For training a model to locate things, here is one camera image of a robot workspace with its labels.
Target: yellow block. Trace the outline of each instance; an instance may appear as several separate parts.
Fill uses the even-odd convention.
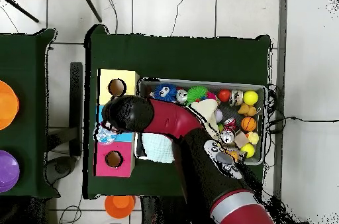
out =
[[[112,97],[109,93],[109,83],[113,79],[121,79],[126,84],[126,94],[136,94],[136,83],[139,80],[139,75],[135,71],[128,70],[100,70],[100,97],[99,104],[106,104]]]

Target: plastic bin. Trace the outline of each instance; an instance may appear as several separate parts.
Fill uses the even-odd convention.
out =
[[[256,152],[251,158],[247,158],[244,163],[247,165],[259,165],[263,162],[265,156],[265,147],[266,147],[266,123],[267,123],[267,88],[263,85],[246,85],[246,84],[229,84],[229,83],[217,83],[217,82],[199,82],[199,81],[186,81],[186,80],[170,80],[170,79],[152,79],[152,78],[143,78],[138,82],[138,93],[140,96],[145,96],[146,87],[150,87],[153,89],[162,83],[169,83],[173,84],[177,87],[183,87],[184,89],[188,90],[190,87],[196,85],[205,86],[209,91],[213,92],[214,94],[218,94],[221,89],[229,89],[232,91],[233,89],[239,89],[242,91],[253,90],[255,91],[259,99],[255,104],[256,109],[260,108],[260,111],[253,116],[253,118],[257,122],[257,133],[259,134],[260,140],[255,145]],[[238,110],[240,106],[230,106],[228,102],[221,103],[218,107],[224,117],[231,118],[234,117],[236,119],[236,125],[241,128],[240,123],[244,118],[243,115],[238,114]],[[144,150],[142,148],[141,143],[141,136],[136,134],[135,138],[135,145],[134,145],[134,153],[136,157],[145,157]]]

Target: orange cup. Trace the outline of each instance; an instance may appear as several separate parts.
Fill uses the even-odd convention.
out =
[[[18,111],[18,97],[9,85],[0,81],[0,130],[13,122]]]
[[[105,200],[106,212],[114,218],[129,216],[135,206],[135,196],[107,196]]]

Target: green table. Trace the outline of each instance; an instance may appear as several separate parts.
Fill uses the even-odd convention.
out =
[[[11,153],[20,166],[14,188],[1,196],[58,197],[44,181],[46,148],[45,59],[54,29],[35,35],[0,34],[0,80],[16,93],[20,109],[14,121],[0,131],[0,149]]]
[[[85,136],[83,194],[182,195],[174,164],[136,159],[129,178],[93,176],[97,70],[134,70],[140,77],[267,85],[269,36],[257,39],[189,38],[107,34],[95,25],[85,37]],[[262,165],[251,166],[262,178]]]

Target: purple bowl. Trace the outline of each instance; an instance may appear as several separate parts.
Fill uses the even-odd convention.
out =
[[[19,179],[19,174],[17,160],[8,152],[0,150],[0,193],[13,188]]]

